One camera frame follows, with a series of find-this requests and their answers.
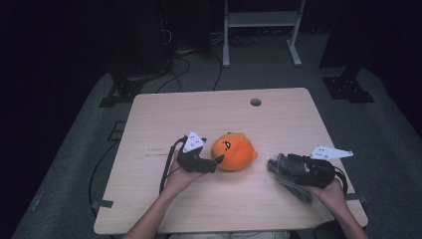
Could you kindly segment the person's right hand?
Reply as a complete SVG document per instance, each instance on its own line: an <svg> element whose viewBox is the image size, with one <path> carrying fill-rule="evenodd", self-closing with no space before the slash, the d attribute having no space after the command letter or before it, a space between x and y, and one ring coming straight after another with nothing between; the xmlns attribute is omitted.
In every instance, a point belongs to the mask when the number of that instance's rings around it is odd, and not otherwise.
<svg viewBox="0 0 422 239"><path fill-rule="evenodd" d="M326 188L306 186L306 190L316 196L334 218L346 214L348 207L338 179L335 178Z"/></svg>

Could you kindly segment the person's left hand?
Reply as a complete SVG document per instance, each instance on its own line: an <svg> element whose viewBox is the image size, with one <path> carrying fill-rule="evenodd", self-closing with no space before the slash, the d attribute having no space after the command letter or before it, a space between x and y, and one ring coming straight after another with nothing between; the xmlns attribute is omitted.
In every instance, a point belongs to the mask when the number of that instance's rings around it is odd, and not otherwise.
<svg viewBox="0 0 422 239"><path fill-rule="evenodd" d="M203 176L203 173L187 172L177 162L178 151L175 151L173 162L170 165L170 172L167 175L162 194L175 197L185 190L193 181Z"/></svg>

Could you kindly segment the grey tape strip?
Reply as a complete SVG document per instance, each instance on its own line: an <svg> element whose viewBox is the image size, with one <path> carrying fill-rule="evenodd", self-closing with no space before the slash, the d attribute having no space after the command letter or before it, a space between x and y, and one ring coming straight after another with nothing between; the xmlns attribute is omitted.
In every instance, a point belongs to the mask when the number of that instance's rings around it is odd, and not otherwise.
<svg viewBox="0 0 422 239"><path fill-rule="evenodd" d="M101 207L112 208L113 201L110 201L110 200L91 201L90 205L92 209L100 209Z"/></svg>
<svg viewBox="0 0 422 239"><path fill-rule="evenodd" d="M346 200L358 200L360 203L366 202L366 197L364 195L357 193L357 192L347 193L345 195L345 199Z"/></svg>

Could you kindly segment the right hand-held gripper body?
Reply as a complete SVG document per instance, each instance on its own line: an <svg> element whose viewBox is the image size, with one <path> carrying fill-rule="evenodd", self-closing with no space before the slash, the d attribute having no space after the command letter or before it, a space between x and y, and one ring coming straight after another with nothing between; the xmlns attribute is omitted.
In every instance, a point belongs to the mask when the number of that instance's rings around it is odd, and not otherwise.
<svg viewBox="0 0 422 239"><path fill-rule="evenodd" d="M337 176L342 182L342 188L347 189L345 173L334 166L332 159L341 159L353 156L351 150L342 150L334 147L317 145L309 156L303 156L305 163L305 174L307 175L304 186L326 188Z"/></svg>

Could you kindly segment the white metal stand frame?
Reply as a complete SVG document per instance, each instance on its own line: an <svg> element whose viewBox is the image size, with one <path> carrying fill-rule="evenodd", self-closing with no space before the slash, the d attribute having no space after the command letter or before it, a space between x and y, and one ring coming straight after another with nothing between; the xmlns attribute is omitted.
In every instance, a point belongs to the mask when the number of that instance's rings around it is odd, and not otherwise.
<svg viewBox="0 0 422 239"><path fill-rule="evenodd" d="M297 36L302 23L306 0L300 0L295 11L278 12L230 12L229 0L224 1L224 26L222 66L230 66L229 30L231 28L292 27L293 33L287 40L287 46L293 63L300 67L303 63L296 48Z"/></svg>

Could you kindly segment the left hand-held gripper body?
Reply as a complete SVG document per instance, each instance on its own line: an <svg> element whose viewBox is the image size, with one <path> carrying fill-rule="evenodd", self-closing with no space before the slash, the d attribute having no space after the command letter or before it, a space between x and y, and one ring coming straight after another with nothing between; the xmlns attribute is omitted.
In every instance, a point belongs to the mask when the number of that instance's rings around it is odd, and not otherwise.
<svg viewBox="0 0 422 239"><path fill-rule="evenodd" d="M178 152L177 162L187 172L209 172L212 161L200 157L200 152L205 145L201 142L200 138L195 131L192 131L185 137L182 147Z"/></svg>

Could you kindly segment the orange plush toy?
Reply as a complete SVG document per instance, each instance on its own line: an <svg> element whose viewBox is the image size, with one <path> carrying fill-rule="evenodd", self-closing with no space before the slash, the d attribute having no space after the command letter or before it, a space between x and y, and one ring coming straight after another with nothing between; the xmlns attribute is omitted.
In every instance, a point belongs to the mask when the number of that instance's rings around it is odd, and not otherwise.
<svg viewBox="0 0 422 239"><path fill-rule="evenodd" d="M211 146L211 157L216 160L222 156L218 167L223 170L236 171L249 166L258 152L242 132L228 132L220 136Z"/></svg>

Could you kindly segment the black stand base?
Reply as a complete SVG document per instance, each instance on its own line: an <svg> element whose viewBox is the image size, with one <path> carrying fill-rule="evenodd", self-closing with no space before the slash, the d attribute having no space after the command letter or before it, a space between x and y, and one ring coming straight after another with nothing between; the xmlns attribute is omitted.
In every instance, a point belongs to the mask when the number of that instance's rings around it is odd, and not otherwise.
<svg viewBox="0 0 422 239"><path fill-rule="evenodd" d="M143 82L140 81L123 81L114 82L107 95L102 98L100 108L112 108L116 104L132 103L134 98L140 94Z"/></svg>
<svg viewBox="0 0 422 239"><path fill-rule="evenodd" d="M374 99L357 80L360 66L349 66L341 75L323 77L322 81L334 100L349 100L353 104L373 103Z"/></svg>

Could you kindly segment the dark rounded object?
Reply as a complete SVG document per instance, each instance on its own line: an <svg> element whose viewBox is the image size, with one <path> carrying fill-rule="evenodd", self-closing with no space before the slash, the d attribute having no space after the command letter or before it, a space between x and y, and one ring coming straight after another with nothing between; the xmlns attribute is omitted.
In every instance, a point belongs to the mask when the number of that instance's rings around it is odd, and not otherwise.
<svg viewBox="0 0 422 239"><path fill-rule="evenodd" d="M328 221L314 230L315 239L345 239L340 225L335 221Z"/></svg>

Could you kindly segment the black rectangular floor frame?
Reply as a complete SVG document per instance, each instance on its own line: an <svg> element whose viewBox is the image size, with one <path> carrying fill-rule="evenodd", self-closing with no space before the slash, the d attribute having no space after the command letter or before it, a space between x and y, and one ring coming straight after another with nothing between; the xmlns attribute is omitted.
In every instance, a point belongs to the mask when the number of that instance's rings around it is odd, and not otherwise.
<svg viewBox="0 0 422 239"><path fill-rule="evenodd" d="M107 140L108 141L121 141L121 138L124 133L126 122L123 120L118 120L114 123Z"/></svg>

